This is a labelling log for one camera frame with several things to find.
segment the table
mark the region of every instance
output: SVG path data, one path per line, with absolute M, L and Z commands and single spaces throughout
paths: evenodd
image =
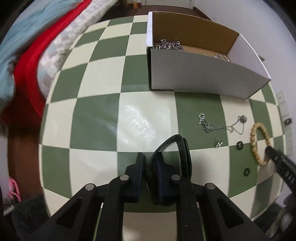
M 147 15 L 92 25 L 71 47 L 48 95 L 39 144 L 40 180 L 49 213 L 54 214 L 85 184 L 103 185 L 124 174 L 137 152 L 147 159 L 167 138 L 181 134 L 192 157 L 192 182 L 216 184 L 255 219 L 281 192 L 272 162 L 259 167 L 250 147 L 250 130 L 262 122 L 275 149 L 285 152 L 278 102 L 269 84 L 248 100 L 207 93 L 149 91 L 146 57 Z M 205 133 L 199 113 L 216 126 L 247 116 L 243 135 Z M 241 131 L 242 125 L 236 128 Z M 266 147 L 257 133 L 258 150 Z M 215 138 L 223 141 L 214 148 Z M 238 150 L 236 143 L 244 148 Z M 163 153 L 179 167 L 177 146 Z M 248 176 L 244 170 L 250 169 Z M 175 207 L 153 206 L 147 188 L 139 204 L 127 204 L 124 240 L 175 240 Z

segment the wooden bead bracelet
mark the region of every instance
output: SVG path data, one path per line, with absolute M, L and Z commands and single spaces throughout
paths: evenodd
M 265 155 L 264 160 L 262 160 L 260 158 L 260 156 L 259 156 L 259 153 L 258 153 L 258 150 L 257 150 L 257 143 L 256 143 L 256 139 L 255 139 L 256 130 L 258 128 L 261 129 L 261 131 L 263 132 L 263 134 L 265 136 L 266 144 L 268 146 L 270 146 L 271 143 L 270 143 L 270 137 L 269 137 L 268 131 L 265 128 L 265 126 L 261 122 L 255 123 L 253 125 L 252 129 L 251 129 L 251 138 L 250 138 L 251 147 L 252 147 L 252 152 L 254 154 L 254 157 L 255 157 L 256 161 L 258 162 L 259 166 L 263 167 L 269 162 L 270 159 Z

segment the cardboard box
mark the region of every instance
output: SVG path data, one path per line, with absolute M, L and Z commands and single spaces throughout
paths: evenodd
M 160 39 L 179 41 L 185 51 L 154 49 Z M 151 90 L 247 99 L 270 81 L 259 56 L 241 34 L 203 18 L 149 12 L 146 46 Z M 215 58 L 217 53 L 231 62 Z

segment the dark brown floor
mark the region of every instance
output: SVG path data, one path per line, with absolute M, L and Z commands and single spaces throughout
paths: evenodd
M 101 21 L 134 15 L 145 15 L 150 11 L 177 12 L 209 19 L 198 9 L 172 6 L 142 6 L 138 9 L 112 7 Z M 39 130 L 25 128 L 9 128 L 8 166 L 9 174 L 19 185 L 23 200 L 42 192 L 38 169 Z

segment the silver jewelry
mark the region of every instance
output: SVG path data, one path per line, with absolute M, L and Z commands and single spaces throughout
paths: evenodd
M 215 124 L 211 123 L 211 122 L 206 122 L 205 120 L 205 116 L 206 114 L 204 113 L 200 113 L 198 115 L 198 118 L 199 118 L 199 124 L 203 126 L 203 129 L 205 132 L 209 133 L 211 131 L 214 131 L 214 130 L 229 130 L 230 133 L 232 132 L 236 132 L 237 134 L 239 135 L 242 135 L 244 133 L 244 124 L 247 122 L 247 117 L 244 116 L 244 115 L 240 115 L 237 117 L 237 121 L 235 123 L 233 123 L 231 126 L 220 126 L 220 127 L 214 127 Z M 234 126 L 238 123 L 238 122 L 241 122 L 242 123 L 242 132 L 239 132 L 237 129 L 234 128 Z
M 223 141 L 217 141 L 216 137 L 215 137 L 215 140 L 216 140 L 216 146 L 214 148 L 220 148 L 220 146 L 222 146 L 223 144 Z
M 182 50 L 184 51 L 185 49 L 181 46 L 179 41 L 176 42 L 168 42 L 165 39 L 160 40 L 159 45 L 154 46 L 155 49 L 170 49 L 170 50 Z
M 222 55 L 220 53 L 216 53 L 215 55 L 213 55 L 213 57 L 224 59 L 224 60 L 227 60 L 228 62 L 232 62 L 226 55 Z

